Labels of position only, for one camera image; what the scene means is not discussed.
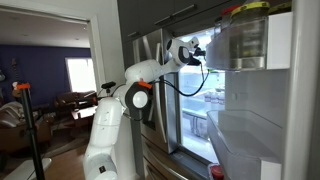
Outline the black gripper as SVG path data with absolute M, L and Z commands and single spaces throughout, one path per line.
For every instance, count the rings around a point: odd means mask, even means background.
M 201 48 L 197 47 L 194 54 L 192 55 L 191 65 L 200 65 L 200 60 L 197 59 L 198 56 L 206 56 L 206 51 L 202 50 Z

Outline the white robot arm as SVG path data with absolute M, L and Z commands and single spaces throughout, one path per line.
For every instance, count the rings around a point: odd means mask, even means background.
M 134 111 L 135 114 L 128 118 L 140 120 L 142 110 L 148 105 L 151 83 L 186 66 L 192 59 L 191 51 L 198 46 L 197 37 L 187 42 L 171 39 L 166 45 L 166 50 L 171 54 L 167 63 L 161 65 L 156 59 L 148 59 L 132 65 L 125 71 L 125 84 L 98 102 L 83 159 L 85 180 L 119 179 L 111 151 L 117 142 L 124 112 L 127 109 Z

